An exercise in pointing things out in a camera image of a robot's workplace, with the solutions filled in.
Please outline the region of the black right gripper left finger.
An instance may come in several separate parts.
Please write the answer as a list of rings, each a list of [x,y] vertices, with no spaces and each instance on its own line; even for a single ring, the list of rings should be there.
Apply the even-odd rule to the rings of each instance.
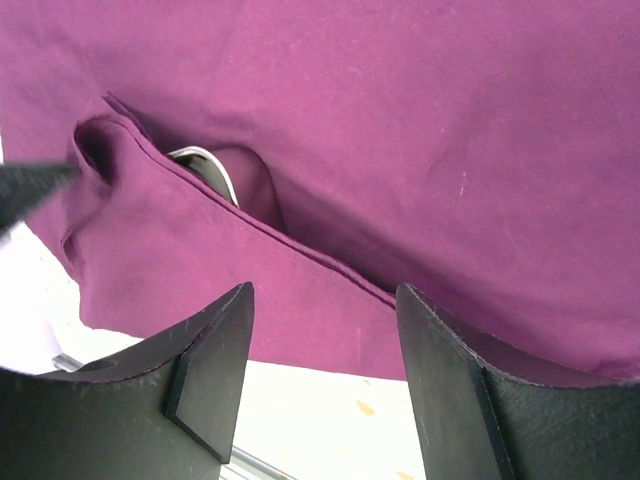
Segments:
[[[1,374],[5,479],[216,479],[231,458],[254,322],[244,283],[78,371]]]

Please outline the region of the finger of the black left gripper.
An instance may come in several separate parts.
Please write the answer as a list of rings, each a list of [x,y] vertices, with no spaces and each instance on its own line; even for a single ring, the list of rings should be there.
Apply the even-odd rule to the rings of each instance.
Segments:
[[[71,185],[81,169],[70,163],[1,165],[1,234],[28,220],[53,195]]]

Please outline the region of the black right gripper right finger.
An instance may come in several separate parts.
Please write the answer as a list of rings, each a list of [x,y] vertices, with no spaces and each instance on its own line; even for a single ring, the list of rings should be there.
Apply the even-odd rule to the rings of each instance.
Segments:
[[[635,479],[639,385],[574,370],[396,292],[402,356],[430,479]]]

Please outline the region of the stainless steel tray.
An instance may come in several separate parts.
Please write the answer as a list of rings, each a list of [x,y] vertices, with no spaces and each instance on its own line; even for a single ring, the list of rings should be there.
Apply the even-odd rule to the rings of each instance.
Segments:
[[[199,146],[187,146],[170,151],[167,156],[196,175],[229,203],[240,207],[229,172],[212,152]]]

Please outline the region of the purple cloth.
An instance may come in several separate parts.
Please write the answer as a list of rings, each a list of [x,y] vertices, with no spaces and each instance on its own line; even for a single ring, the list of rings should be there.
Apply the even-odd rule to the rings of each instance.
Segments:
[[[28,224],[91,327],[149,337],[249,281],[253,359],[400,379],[408,283],[639,374],[635,1],[5,1],[1,128],[7,162],[81,169]]]

